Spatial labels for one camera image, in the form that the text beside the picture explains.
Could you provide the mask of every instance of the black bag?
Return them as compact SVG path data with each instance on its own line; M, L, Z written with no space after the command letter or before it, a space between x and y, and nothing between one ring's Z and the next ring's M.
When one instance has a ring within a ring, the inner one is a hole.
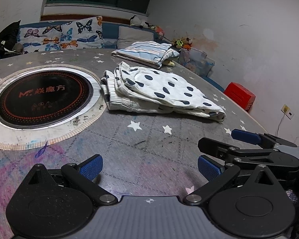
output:
M20 22L13 22L9 26L5 27L0 32L0 57L2 58L5 54L5 48L12 50L14 45L17 43L17 36L19 32Z

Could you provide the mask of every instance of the gray cushion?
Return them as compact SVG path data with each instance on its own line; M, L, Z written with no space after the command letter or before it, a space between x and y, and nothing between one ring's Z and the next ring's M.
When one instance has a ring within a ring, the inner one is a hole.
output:
M149 31L134 29L129 27L119 27L119 39L117 48L124 49L136 41L154 41L154 34Z

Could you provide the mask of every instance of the stuffed toy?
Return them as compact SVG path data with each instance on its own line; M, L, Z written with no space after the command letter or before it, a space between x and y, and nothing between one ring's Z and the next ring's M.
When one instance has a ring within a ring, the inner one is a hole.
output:
M151 25L145 21L140 20L140 18L138 16L134 15L130 19L130 26L136 26L139 28L150 28Z
M163 37L165 36L165 32L163 31L163 29L159 26L155 26L155 25L150 25L150 29L155 31L158 34L158 38L160 40L163 39Z
M176 47L177 49L181 49L184 45L181 39L175 39L175 38L172 40L171 44L173 47Z
M183 48L186 49L186 50L190 50L191 47L192 47L192 43L193 41L190 39L190 38L187 38L187 37L182 37L182 43L183 43Z

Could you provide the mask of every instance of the red stool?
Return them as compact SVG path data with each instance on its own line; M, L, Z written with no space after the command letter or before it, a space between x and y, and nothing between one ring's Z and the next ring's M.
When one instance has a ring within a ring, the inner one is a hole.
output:
M227 86L224 94L226 94L230 99L236 102L247 112L249 112L256 99L256 96L252 92L248 91L244 86L235 82L231 82Z

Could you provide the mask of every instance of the polka dot cloth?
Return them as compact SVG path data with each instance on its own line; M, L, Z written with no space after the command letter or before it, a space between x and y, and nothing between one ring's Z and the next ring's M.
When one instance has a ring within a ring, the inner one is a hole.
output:
M114 74L105 71L101 87L109 109L124 104L122 110L134 112L179 112L223 121L223 109L206 98L184 78L145 67L130 67L125 62Z

